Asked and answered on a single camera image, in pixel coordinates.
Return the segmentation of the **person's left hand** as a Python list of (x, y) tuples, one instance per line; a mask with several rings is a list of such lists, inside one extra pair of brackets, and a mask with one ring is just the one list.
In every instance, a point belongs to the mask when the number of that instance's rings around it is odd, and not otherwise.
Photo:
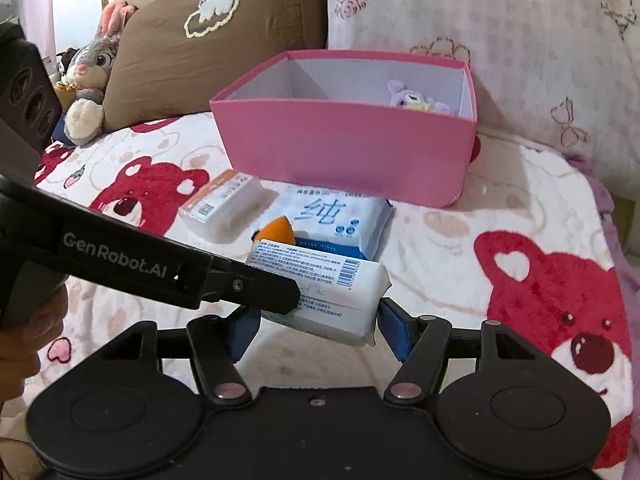
[(0, 340), (1, 402), (19, 398), (29, 377), (40, 371), (38, 352), (61, 336), (68, 310), (65, 285), (61, 285), (25, 325), (5, 328)]

